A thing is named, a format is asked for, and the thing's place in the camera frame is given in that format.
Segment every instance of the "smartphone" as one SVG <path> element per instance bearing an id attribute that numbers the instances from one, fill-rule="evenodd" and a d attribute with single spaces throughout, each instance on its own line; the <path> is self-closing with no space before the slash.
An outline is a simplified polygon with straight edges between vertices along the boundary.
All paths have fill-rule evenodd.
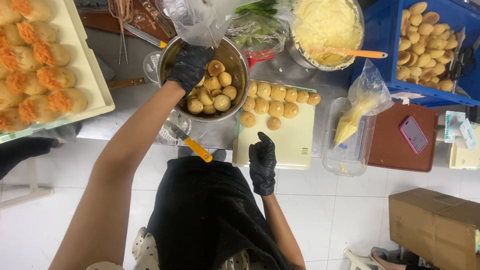
<path id="1" fill-rule="evenodd" d="M 400 125 L 400 132 L 407 140 L 408 145 L 410 145 L 412 150 L 417 154 L 419 154 L 428 143 L 427 138 L 423 135 L 417 122 L 415 122 L 415 119 L 411 116 L 407 117 Z"/>

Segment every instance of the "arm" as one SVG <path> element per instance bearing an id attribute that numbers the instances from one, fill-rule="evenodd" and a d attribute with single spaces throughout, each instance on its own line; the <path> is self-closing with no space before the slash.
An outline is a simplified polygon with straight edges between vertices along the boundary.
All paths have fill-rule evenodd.
<path id="1" fill-rule="evenodd" d="M 133 175 L 175 104 L 185 95 L 167 81 L 113 136 L 98 157 L 50 269 L 123 264 Z"/>
<path id="2" fill-rule="evenodd" d="M 262 196 L 265 218 L 270 225 L 278 248 L 296 270 L 305 270 L 305 262 L 299 245 L 274 195 L 275 144 L 263 132 L 258 133 L 258 138 L 260 142 L 250 145 L 248 151 L 253 191 Z"/>
<path id="3" fill-rule="evenodd" d="M 262 201 L 264 203 L 265 219 L 270 225 L 278 248 L 280 248 L 295 270 L 305 270 L 305 262 L 303 261 L 300 247 L 283 215 L 282 209 L 280 209 L 275 195 L 262 196 Z"/>

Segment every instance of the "black apron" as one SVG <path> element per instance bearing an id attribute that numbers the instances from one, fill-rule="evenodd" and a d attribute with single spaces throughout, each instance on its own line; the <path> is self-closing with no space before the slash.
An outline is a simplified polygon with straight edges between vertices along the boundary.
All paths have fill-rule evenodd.
<path id="1" fill-rule="evenodd" d="M 217 270 L 242 250 L 267 270 L 293 269 L 238 168 L 200 157 L 167 165 L 146 230 L 161 270 Z"/>

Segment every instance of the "yellow cream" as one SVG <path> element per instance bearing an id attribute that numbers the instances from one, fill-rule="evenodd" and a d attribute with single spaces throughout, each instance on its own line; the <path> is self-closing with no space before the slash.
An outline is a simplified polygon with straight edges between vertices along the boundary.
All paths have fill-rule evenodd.
<path id="1" fill-rule="evenodd" d="M 292 34 L 304 50 L 304 56 L 314 64 L 348 66 L 347 55 L 332 53 L 310 54 L 311 46 L 358 49 L 363 37 L 363 28 L 351 0 L 302 0 L 297 7 L 297 19 Z"/>

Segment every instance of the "stainless steel counter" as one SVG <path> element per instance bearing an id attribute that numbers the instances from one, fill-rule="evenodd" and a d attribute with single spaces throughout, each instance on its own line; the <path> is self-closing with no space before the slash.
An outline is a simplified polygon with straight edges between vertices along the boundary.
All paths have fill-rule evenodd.
<path id="1" fill-rule="evenodd" d="M 129 64 L 118 65 L 116 48 L 119 35 L 92 29 L 86 29 L 86 32 L 88 46 L 117 74 L 114 80 L 146 78 L 142 68 L 143 60 L 148 53 L 158 48 L 146 41 L 125 37 Z M 350 68 L 336 72 L 304 68 L 296 64 L 285 50 L 271 60 L 257 62 L 252 68 L 251 78 L 317 90 L 322 100 L 315 108 L 312 156 L 320 157 L 330 105 L 336 98 L 347 96 L 350 73 Z M 158 85 L 155 83 L 112 90 L 115 110 L 84 120 L 79 137 L 111 139 L 125 121 L 157 90 Z M 190 136 L 203 147 L 232 149 L 235 124 L 234 116 L 215 123 L 193 121 Z M 174 145 L 160 136 L 154 143 Z"/>

